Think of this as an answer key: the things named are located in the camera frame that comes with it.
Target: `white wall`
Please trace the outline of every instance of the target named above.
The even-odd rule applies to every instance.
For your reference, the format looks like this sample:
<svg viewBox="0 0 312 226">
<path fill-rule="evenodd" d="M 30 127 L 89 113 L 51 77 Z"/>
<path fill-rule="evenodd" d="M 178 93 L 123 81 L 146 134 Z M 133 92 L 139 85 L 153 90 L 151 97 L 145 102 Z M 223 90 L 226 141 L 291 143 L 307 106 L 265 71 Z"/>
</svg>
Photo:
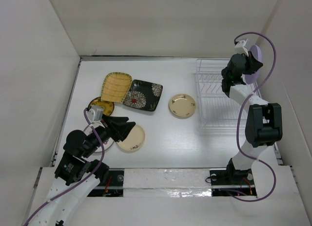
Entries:
<svg viewBox="0 0 312 226">
<path fill-rule="evenodd" d="M 228 57 L 276 0 L 50 0 L 80 55 Z"/>
<path fill-rule="evenodd" d="M 21 225 L 49 164 L 79 56 L 49 0 L 0 0 L 0 218 Z"/>
<path fill-rule="evenodd" d="M 261 93 L 282 106 L 284 135 L 278 145 L 285 163 L 294 168 L 312 221 L 312 0 L 280 0 L 265 33 L 276 45 L 277 64 Z M 262 80 L 273 56 L 265 41 L 260 46 L 266 66 Z"/>
</svg>

